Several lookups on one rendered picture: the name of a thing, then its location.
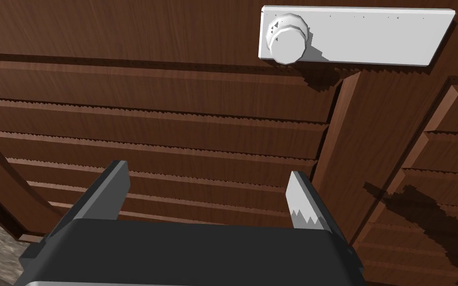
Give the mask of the brown wooden door leaf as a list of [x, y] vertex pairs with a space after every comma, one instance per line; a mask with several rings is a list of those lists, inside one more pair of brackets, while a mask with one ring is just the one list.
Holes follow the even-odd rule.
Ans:
[[[258, 58], [265, 5], [443, 8], [426, 67]], [[458, 286], [458, 0], [0, 0], [1, 251], [113, 160], [124, 221], [291, 228], [304, 172], [369, 286]]]

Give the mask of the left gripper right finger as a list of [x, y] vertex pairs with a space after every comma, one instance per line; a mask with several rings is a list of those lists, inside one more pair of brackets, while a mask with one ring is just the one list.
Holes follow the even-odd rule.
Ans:
[[327, 230], [345, 241], [342, 231], [304, 172], [291, 172], [286, 200], [294, 228]]

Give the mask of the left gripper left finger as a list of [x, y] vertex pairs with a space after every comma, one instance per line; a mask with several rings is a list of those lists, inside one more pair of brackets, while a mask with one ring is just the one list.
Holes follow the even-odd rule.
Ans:
[[71, 208], [72, 219], [116, 220], [130, 185], [127, 161], [111, 162]]

